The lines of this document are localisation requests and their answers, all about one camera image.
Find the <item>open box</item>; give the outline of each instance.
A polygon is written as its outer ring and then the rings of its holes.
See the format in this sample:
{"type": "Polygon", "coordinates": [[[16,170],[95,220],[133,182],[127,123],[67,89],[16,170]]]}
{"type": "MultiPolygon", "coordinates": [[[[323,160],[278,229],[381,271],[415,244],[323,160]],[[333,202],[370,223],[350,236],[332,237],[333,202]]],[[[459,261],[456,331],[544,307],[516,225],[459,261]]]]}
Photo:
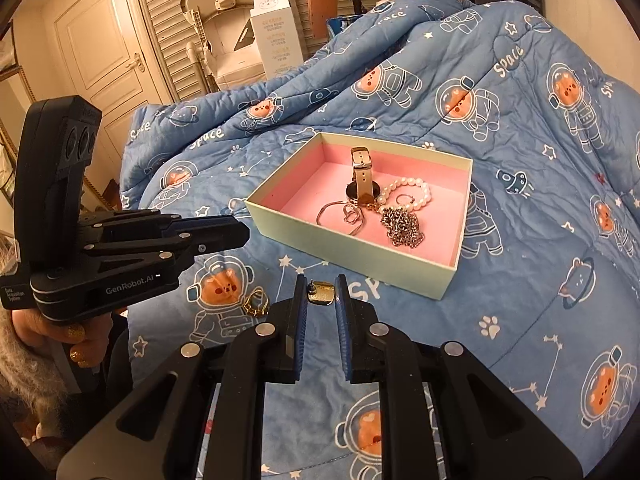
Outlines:
{"type": "MultiPolygon", "coordinates": [[[[245,201],[261,234],[333,264],[389,285],[440,300],[458,268],[465,230],[473,161],[449,153],[386,140],[320,133],[267,178],[245,201]],[[342,207],[321,207],[346,200],[353,176],[351,148],[365,146],[373,180],[380,187],[396,178],[421,178],[430,185],[431,201],[415,212],[424,232],[416,248],[394,247],[380,215],[363,208],[365,224],[355,235],[342,207]]],[[[402,186],[391,192],[421,198],[420,189],[402,186]]]]}

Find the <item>beige watch strap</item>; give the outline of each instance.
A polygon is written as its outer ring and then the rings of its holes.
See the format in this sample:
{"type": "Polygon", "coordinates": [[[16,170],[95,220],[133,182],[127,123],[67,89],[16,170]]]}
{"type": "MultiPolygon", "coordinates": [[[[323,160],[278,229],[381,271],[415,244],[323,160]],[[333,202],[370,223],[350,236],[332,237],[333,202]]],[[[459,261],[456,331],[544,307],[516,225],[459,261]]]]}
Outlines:
{"type": "Polygon", "coordinates": [[[358,205],[371,204],[373,198],[373,177],[371,173],[371,158],[367,148],[352,148],[353,179],[358,191],[358,205]]]}

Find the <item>door handle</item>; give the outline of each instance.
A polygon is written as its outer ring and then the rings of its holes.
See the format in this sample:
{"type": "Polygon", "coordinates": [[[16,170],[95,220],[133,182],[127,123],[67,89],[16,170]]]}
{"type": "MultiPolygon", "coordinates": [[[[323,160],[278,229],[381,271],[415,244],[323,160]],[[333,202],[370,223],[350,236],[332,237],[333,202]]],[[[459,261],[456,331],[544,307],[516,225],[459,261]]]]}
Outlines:
{"type": "Polygon", "coordinates": [[[140,72],[145,71],[145,65],[144,63],[142,63],[142,58],[140,57],[140,54],[137,52],[133,55],[133,61],[127,65],[126,69],[131,70],[132,68],[135,68],[135,67],[138,67],[138,70],[140,70],[140,72]]]}

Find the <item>blue blanket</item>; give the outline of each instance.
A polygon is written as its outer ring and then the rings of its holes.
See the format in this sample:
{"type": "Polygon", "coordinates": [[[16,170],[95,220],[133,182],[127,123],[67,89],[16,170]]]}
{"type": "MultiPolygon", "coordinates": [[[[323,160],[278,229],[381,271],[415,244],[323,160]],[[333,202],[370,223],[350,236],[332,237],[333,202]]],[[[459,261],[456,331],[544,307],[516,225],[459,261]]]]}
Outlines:
{"type": "MultiPolygon", "coordinates": [[[[124,208],[233,214],[251,239],[196,258],[178,290],[130,308],[134,380],[189,339],[224,344],[256,324],[241,309],[254,290],[275,302],[297,274],[344,272],[354,297],[412,339],[463,342],[586,473],[638,404],[639,129],[639,96],[516,2],[392,0],[285,76],[140,108],[124,208]],[[318,131],[473,158],[462,258],[443,300],[257,231],[244,199],[318,131]]],[[[344,381],[333,309],[310,308],[301,381],[268,386],[263,475],[379,479],[379,433],[376,389],[344,381]]]]}

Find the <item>paw print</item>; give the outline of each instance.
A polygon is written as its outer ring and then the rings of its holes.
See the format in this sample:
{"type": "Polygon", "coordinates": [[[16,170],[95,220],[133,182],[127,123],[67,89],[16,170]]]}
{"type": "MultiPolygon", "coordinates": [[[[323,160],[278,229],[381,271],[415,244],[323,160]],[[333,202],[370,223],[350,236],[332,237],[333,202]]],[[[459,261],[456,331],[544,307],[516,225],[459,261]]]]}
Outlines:
{"type": "Polygon", "coordinates": [[[489,336],[491,340],[494,340],[498,335],[498,332],[500,332],[498,318],[495,316],[483,316],[482,321],[478,321],[478,325],[480,325],[480,328],[482,329],[480,333],[485,337],[489,336]]]}

